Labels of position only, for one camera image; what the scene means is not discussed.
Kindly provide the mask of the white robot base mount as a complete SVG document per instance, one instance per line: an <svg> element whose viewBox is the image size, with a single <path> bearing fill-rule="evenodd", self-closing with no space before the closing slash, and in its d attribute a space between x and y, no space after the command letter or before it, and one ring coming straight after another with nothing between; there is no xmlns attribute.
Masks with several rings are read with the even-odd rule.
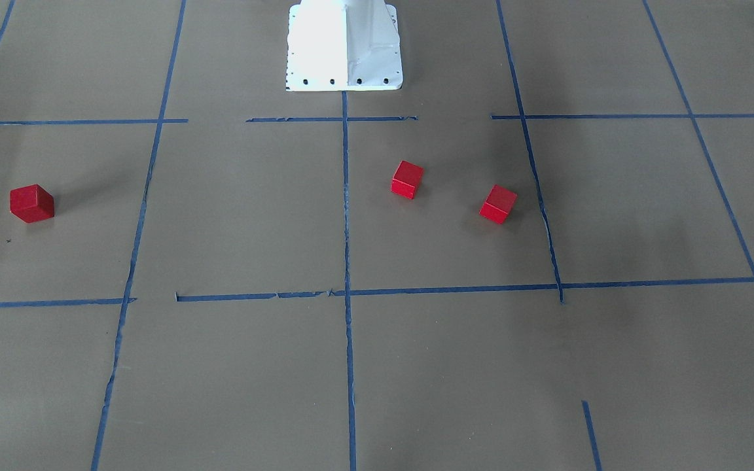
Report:
<svg viewBox="0 0 754 471"><path fill-rule="evenodd" d="M400 90L396 8L384 1L302 1L288 12L288 92Z"/></svg>

